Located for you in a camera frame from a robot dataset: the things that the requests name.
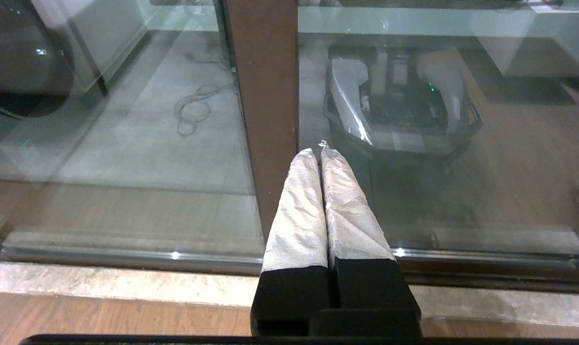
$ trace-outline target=brown vertical frame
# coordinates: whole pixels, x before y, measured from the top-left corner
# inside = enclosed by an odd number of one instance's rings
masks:
[[[227,0],[265,240],[298,149],[297,0]]]

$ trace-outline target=glass enclosure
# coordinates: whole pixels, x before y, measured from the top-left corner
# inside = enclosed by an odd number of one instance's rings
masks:
[[[579,0],[300,0],[300,148],[388,242],[579,257]]]
[[[220,11],[0,1],[0,250],[261,262]]]

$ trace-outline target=glass panel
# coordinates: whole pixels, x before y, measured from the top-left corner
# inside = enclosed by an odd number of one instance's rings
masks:
[[[216,8],[0,1],[0,245],[261,258]]]
[[[579,255],[579,0],[298,13],[300,148],[341,151],[392,247]]]

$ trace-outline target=wooden floor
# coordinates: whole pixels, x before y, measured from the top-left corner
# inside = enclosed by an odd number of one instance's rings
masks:
[[[428,337],[579,338],[578,327],[425,319]],[[33,334],[250,335],[246,308],[0,293],[0,345]]]

